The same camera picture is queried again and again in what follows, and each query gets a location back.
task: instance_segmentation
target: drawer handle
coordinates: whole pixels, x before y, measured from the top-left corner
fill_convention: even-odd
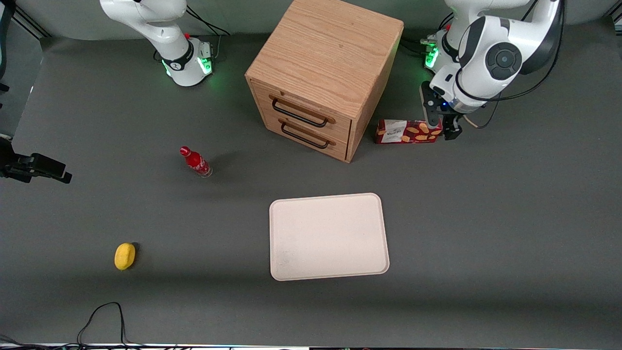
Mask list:
[[[283,131],[283,134],[285,134],[285,135],[289,135],[289,136],[291,136],[291,137],[293,137],[293,138],[295,138],[295,139],[301,140],[302,142],[304,142],[304,143],[308,143],[308,144],[310,144],[311,146],[316,147],[316,148],[319,148],[319,149],[325,149],[325,148],[326,148],[326,147],[328,147],[328,145],[330,144],[330,142],[329,142],[329,141],[326,141],[326,143],[325,143],[325,144],[319,144],[319,143],[315,143],[315,142],[313,142],[313,141],[309,141],[309,140],[305,139],[305,138],[304,138],[304,137],[302,137],[302,136],[296,135],[296,134],[294,134],[294,133],[293,133],[293,132],[291,132],[291,131],[287,131],[287,130],[285,130],[285,126],[286,126],[286,125],[287,125],[287,124],[285,124],[285,122],[284,122],[284,121],[282,121],[282,122],[281,122],[281,131]]]
[[[279,113],[283,113],[283,114],[285,114],[287,116],[291,116],[292,118],[295,118],[295,119],[298,119],[300,121],[303,121],[303,122],[305,122],[305,123],[307,123],[309,125],[313,125],[316,128],[323,128],[324,126],[326,126],[326,123],[328,122],[328,118],[324,118],[324,121],[321,122],[321,123],[316,123],[316,122],[314,122],[312,120],[306,119],[303,116],[299,116],[299,115],[293,114],[290,111],[286,111],[283,108],[277,107],[277,105],[276,105],[277,102],[278,102],[278,100],[276,98],[272,99],[272,107],[274,108],[275,111],[277,111]]]

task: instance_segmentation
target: gray table surface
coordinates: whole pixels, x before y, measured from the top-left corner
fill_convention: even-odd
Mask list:
[[[114,300],[140,343],[622,346],[622,64],[610,24],[569,27],[550,79],[502,103],[489,128],[374,145],[378,118],[422,117],[430,75],[401,49],[351,164],[263,127],[243,74],[265,39],[225,37],[214,76],[192,88],[169,80],[146,40],[46,44],[14,145],[75,176],[0,183],[0,332],[71,341]],[[207,156],[211,178],[185,169],[183,144]],[[273,280],[270,203],[358,192],[383,200],[389,271]],[[119,272],[113,253],[127,241],[142,251]],[[85,341],[118,341],[118,329],[103,310]]]

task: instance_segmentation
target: bottle cap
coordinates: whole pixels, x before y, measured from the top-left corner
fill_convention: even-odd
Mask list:
[[[188,148],[188,147],[186,147],[186,146],[182,146],[182,147],[179,149],[179,153],[180,153],[182,156],[187,157],[187,156],[190,156],[190,153],[192,153],[192,151],[190,150],[190,148]]]

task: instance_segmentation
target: wooden drawer cabinet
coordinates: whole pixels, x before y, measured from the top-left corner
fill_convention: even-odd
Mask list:
[[[349,163],[403,27],[339,0],[294,0],[246,72],[266,128]]]

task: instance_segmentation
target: plastic tray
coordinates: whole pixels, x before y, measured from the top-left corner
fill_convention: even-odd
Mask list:
[[[377,275],[388,269],[376,194],[280,199],[270,205],[270,272],[275,280]]]

